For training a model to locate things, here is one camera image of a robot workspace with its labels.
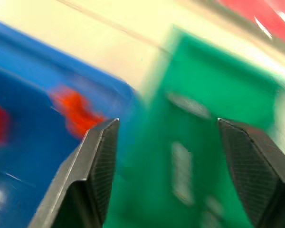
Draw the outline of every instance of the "green bin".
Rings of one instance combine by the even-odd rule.
[[[249,228],[226,166],[218,117],[270,133],[281,87],[184,32],[125,148],[105,228]]]

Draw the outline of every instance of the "plastic container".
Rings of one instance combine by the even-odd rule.
[[[226,167],[218,117],[269,131],[281,89],[272,75],[183,32],[126,149],[106,228],[251,227]]]
[[[60,164],[80,143],[52,108],[48,93],[59,86],[79,91],[107,118],[120,118],[125,134],[138,105],[129,85],[0,23],[0,106],[11,122],[0,147],[0,228],[29,224]]]

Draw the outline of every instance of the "white floor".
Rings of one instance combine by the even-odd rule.
[[[194,0],[0,0],[0,21],[139,91],[173,26],[285,78],[285,56]]]

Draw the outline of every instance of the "blue bin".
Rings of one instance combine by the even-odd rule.
[[[11,118],[8,144],[0,148],[0,228],[29,224],[60,164],[80,143],[48,97],[60,85],[84,94],[96,112],[120,118],[119,135],[126,134],[139,105],[129,85],[0,23],[0,106]]]

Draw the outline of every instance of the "plastic crate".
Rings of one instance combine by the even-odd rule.
[[[48,97],[61,85],[90,99],[94,111],[120,118],[119,133],[126,133],[139,105],[129,85],[0,23],[0,106],[11,119],[8,143],[0,148],[0,228],[29,224],[60,164],[80,143]]]
[[[282,90],[269,73],[181,31],[175,35],[179,43],[149,109],[134,115],[135,142],[115,179],[105,227],[251,227],[216,120],[269,131]],[[220,224],[207,224],[214,216]]]

